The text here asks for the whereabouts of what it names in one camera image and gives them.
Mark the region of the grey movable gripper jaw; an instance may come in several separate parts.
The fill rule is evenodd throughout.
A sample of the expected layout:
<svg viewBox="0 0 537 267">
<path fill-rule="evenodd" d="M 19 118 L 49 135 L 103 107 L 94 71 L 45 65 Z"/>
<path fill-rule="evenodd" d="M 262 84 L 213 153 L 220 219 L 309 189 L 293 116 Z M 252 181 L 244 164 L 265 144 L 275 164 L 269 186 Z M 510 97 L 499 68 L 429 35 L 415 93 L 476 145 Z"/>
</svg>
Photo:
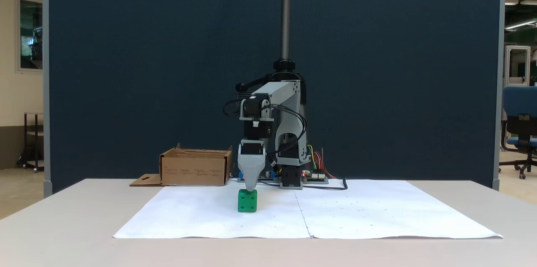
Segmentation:
<svg viewBox="0 0 537 267">
<path fill-rule="evenodd" d="M 258 177 L 265 165 L 265 154 L 238 154 L 238 166 L 243 173 L 245 188 L 248 192 L 255 190 Z"/>
</svg>

